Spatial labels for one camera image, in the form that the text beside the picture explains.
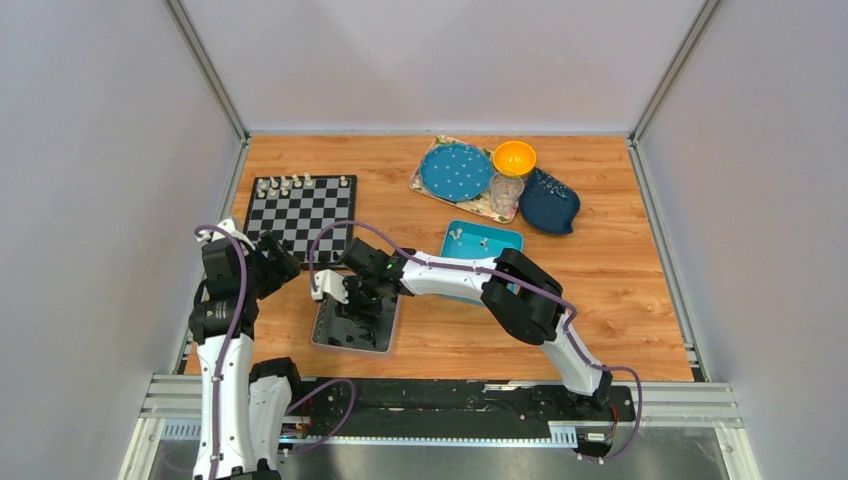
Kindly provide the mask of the silver metal tray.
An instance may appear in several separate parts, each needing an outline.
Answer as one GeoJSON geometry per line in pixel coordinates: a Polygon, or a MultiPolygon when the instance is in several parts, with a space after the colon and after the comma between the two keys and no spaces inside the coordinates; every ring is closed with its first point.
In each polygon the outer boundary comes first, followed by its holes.
{"type": "Polygon", "coordinates": [[[398,296],[384,298],[382,310],[375,317],[351,319],[342,315],[342,304],[326,298],[318,303],[311,343],[327,351],[389,357],[395,345],[399,303],[398,296]],[[338,339],[342,345],[329,345],[329,337],[338,339]]]}

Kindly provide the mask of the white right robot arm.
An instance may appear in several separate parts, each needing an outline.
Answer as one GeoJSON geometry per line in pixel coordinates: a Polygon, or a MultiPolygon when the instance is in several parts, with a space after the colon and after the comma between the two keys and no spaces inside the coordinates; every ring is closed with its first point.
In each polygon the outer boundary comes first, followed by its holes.
{"type": "Polygon", "coordinates": [[[612,374],[577,334],[576,308],[563,298],[561,284],[521,251],[506,248],[496,257],[480,259],[412,249],[388,254],[356,238],[340,262],[370,300],[442,295],[482,303],[507,334],[543,351],[577,415],[593,419],[609,407],[612,374]]]}

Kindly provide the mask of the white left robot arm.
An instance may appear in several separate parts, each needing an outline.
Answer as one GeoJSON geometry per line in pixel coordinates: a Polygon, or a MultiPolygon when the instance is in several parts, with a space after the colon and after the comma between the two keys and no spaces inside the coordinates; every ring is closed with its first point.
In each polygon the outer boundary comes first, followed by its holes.
{"type": "Polygon", "coordinates": [[[195,230],[205,277],[189,316],[201,368],[200,444],[195,479],[278,479],[285,415],[304,405],[289,357],[252,361],[259,301],[301,273],[270,233],[257,241],[223,220],[195,230]]]}

